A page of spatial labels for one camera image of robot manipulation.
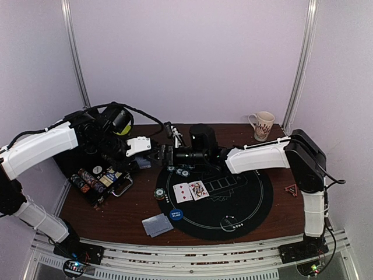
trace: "deck of cards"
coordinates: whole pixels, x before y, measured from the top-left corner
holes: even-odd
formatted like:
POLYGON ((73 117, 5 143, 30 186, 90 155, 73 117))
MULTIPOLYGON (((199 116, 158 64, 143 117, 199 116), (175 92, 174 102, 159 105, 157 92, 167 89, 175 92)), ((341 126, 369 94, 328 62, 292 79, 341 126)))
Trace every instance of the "deck of cards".
POLYGON ((177 203, 189 200, 200 200, 208 197, 209 193, 202 181, 182 183, 173 186, 177 203))
POLYGON ((156 237, 165 233, 171 229, 174 229, 168 217, 164 214, 159 214, 145 220, 142 220, 142 225, 144 226, 146 235, 151 237, 156 237))

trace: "white wall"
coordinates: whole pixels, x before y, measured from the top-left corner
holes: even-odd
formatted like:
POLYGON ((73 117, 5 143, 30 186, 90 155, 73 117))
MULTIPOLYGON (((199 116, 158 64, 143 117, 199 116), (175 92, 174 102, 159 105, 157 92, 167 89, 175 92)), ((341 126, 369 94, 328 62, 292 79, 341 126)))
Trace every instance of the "white wall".
POLYGON ((292 128, 326 153, 332 175, 330 214, 362 269, 373 266, 373 2, 321 1, 311 60, 292 128))
MULTIPOLYGON (((0 146, 78 110, 76 84, 59 0, 0 1, 0 146)), ((52 210, 65 179, 52 160, 19 181, 52 210)), ((0 219, 1 279, 19 279, 35 232, 14 217, 0 219)))
POLYGON ((307 0, 71 2, 92 104, 116 100, 176 123, 247 122, 260 110, 282 122, 307 9, 307 0))

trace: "yellow object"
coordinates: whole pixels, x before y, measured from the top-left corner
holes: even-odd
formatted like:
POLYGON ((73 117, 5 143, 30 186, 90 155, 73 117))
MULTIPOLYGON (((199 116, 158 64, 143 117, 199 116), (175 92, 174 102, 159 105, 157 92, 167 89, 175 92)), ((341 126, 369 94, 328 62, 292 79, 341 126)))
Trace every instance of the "yellow object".
POLYGON ((123 136, 123 135, 126 135, 128 132, 129 132, 129 130, 131 129, 131 126, 128 124, 123 130, 122 130, 122 132, 121 133, 116 133, 115 132, 115 134, 117 134, 117 135, 119 135, 119 136, 123 136))

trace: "blue disc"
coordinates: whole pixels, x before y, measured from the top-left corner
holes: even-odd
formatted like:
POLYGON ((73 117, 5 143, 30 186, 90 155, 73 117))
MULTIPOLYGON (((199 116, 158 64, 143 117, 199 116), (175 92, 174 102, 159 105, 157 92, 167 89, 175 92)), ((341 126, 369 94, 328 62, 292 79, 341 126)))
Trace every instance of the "blue disc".
POLYGON ((183 213, 180 209, 173 209, 171 210, 170 212, 170 218, 171 220, 174 220, 174 221, 179 221, 181 220, 183 217, 183 213))

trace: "red triangular object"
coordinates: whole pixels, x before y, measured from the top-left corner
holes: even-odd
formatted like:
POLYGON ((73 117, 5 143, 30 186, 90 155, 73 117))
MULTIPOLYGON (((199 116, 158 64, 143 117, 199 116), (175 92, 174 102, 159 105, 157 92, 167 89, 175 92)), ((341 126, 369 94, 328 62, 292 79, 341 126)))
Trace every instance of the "red triangular object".
POLYGON ((297 197, 298 196, 298 190, 297 190, 297 185, 291 185, 291 186, 288 186, 285 188, 285 191, 287 191, 288 193, 291 193, 293 195, 293 197, 297 197))

